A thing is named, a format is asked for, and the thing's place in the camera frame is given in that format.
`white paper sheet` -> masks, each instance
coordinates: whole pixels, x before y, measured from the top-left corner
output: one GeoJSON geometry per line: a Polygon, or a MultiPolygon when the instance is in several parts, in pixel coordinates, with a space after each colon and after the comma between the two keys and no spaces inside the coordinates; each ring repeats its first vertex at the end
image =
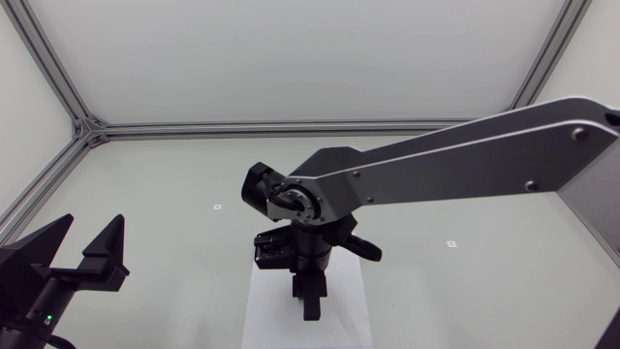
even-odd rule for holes
{"type": "Polygon", "coordinates": [[[333,248],[321,320],[303,321],[288,270],[252,268],[243,349],[372,349],[359,257],[333,248]]]}

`screw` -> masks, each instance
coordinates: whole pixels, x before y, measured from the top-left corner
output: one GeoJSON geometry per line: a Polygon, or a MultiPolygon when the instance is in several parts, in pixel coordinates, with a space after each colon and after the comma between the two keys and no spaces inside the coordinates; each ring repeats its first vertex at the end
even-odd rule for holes
{"type": "Polygon", "coordinates": [[[525,190],[530,193],[535,192],[539,190],[539,184],[534,180],[528,180],[527,182],[525,182],[525,190]]]}
{"type": "Polygon", "coordinates": [[[573,139],[575,141],[583,141],[585,140],[586,136],[588,135],[587,132],[585,132],[585,130],[583,129],[583,127],[577,127],[573,130],[573,132],[571,133],[571,137],[573,137],[573,139]]]}

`aluminum frame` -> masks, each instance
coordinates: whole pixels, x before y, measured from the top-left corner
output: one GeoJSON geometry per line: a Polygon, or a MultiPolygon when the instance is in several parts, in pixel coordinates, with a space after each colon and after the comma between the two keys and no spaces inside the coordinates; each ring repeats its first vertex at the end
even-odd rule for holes
{"type": "MultiPolygon", "coordinates": [[[[0,245],[18,237],[34,214],[89,148],[109,141],[316,137],[361,135],[419,135],[470,120],[348,120],[321,122],[248,123],[143,123],[108,125],[93,115],[56,55],[28,0],[0,0],[15,30],[46,77],[49,86],[67,111],[73,138],[0,217],[0,245]]],[[[528,76],[509,109],[531,104],[544,86],[583,18],[591,0],[566,0],[528,76]]]]}

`white wall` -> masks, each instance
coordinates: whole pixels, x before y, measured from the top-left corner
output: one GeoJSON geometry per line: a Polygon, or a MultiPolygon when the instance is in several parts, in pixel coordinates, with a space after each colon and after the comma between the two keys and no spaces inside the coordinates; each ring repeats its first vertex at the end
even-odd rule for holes
{"type": "Polygon", "coordinates": [[[504,111],[564,0],[33,0],[110,123],[504,111]]]}
{"type": "Polygon", "coordinates": [[[620,108],[620,1],[594,0],[537,102],[581,95],[620,108]]]}
{"type": "Polygon", "coordinates": [[[0,212],[71,139],[69,116],[0,10],[0,212]]]}
{"type": "MultiPolygon", "coordinates": [[[[595,0],[537,102],[580,95],[620,109],[620,1],[595,0]]],[[[560,194],[620,249],[620,141],[560,194]]]]}

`white ceiling panel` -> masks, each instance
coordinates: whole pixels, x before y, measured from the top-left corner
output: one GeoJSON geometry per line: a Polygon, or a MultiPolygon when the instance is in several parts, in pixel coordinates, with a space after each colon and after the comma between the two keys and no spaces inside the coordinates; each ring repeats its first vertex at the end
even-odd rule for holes
{"type": "Polygon", "coordinates": [[[111,123],[504,111],[563,0],[32,0],[111,123]]]}

